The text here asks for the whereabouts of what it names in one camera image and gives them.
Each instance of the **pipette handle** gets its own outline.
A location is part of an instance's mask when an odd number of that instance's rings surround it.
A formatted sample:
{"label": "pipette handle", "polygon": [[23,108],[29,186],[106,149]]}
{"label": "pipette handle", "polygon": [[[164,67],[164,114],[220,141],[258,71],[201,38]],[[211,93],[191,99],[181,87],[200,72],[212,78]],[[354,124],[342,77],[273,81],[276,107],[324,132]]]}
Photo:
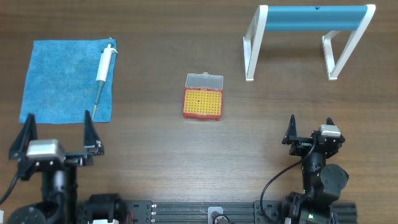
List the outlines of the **pipette handle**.
{"label": "pipette handle", "polygon": [[99,61],[97,79],[106,82],[106,77],[108,76],[109,64],[111,63],[111,57],[113,53],[117,53],[116,49],[112,48],[111,44],[108,44],[108,47],[104,49],[104,52],[101,54],[101,60]]}

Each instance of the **blue bar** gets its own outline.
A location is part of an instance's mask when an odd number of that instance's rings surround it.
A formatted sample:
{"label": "blue bar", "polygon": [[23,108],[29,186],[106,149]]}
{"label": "blue bar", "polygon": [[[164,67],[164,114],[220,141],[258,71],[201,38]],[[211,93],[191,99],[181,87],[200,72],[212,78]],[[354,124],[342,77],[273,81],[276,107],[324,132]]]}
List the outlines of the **blue bar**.
{"label": "blue bar", "polygon": [[356,30],[367,6],[269,6],[266,31]]}

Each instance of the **tabletop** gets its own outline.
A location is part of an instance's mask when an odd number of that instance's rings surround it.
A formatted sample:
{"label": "tabletop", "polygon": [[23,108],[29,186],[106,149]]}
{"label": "tabletop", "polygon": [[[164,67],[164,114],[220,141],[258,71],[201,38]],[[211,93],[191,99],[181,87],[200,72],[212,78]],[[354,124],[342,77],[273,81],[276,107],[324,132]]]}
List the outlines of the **tabletop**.
{"label": "tabletop", "polygon": [[[18,123],[34,40],[118,42],[110,123],[95,124],[105,156],[78,169],[78,198],[118,192],[127,200],[253,202],[280,170],[296,162],[281,141],[290,115],[307,137],[327,117],[346,142],[327,160],[349,174],[341,200],[357,203],[360,223],[391,223],[398,209],[398,2],[376,13],[337,81],[328,81],[322,50],[326,32],[266,32],[253,82],[244,76],[243,42],[258,5],[329,5],[288,0],[70,0],[0,2],[0,195],[16,171],[8,150]],[[342,53],[349,34],[333,39]],[[224,76],[221,121],[182,115],[188,73]],[[82,124],[38,124],[41,139],[83,149]],[[18,182],[0,206],[40,201],[41,175]],[[267,190],[282,200],[302,190],[296,167]]]}

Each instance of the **pipette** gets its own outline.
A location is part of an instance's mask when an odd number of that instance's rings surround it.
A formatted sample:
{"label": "pipette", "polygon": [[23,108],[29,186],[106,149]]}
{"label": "pipette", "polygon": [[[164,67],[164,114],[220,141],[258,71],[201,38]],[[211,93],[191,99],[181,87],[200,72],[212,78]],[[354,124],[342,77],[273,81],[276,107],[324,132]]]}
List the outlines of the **pipette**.
{"label": "pipette", "polygon": [[94,113],[93,119],[95,116],[95,111],[97,110],[98,102],[100,101],[102,89],[105,86],[106,77],[108,76],[109,64],[111,63],[112,53],[117,53],[118,51],[112,48],[112,44],[108,43],[108,47],[104,49],[104,52],[101,54],[101,60],[99,61],[98,73],[97,73],[97,84],[98,84],[98,93],[97,99],[94,104]]}

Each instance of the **white frame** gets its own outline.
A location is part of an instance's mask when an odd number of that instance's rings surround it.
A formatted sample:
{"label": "white frame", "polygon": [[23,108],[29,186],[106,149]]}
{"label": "white frame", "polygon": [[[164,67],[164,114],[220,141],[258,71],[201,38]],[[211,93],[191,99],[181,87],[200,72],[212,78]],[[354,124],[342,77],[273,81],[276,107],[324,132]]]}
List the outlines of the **white frame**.
{"label": "white frame", "polygon": [[[351,32],[351,35],[347,41],[346,47],[343,53],[335,64],[333,51],[331,49],[331,39],[337,35],[340,31],[332,30],[327,35],[322,37],[323,51],[325,53],[326,70],[328,72],[329,80],[337,80],[337,76],[343,69],[349,56],[353,52],[356,44],[361,39],[363,33],[368,27],[373,15],[376,10],[376,6],[373,4],[366,5],[368,10],[365,13],[362,21],[356,30]],[[254,80],[254,71],[256,69],[257,59],[262,42],[262,36],[266,29],[268,15],[268,6],[263,5],[257,8],[256,13],[249,25],[249,29],[246,35],[243,37],[243,53],[244,53],[244,69],[246,74],[246,81]]]}

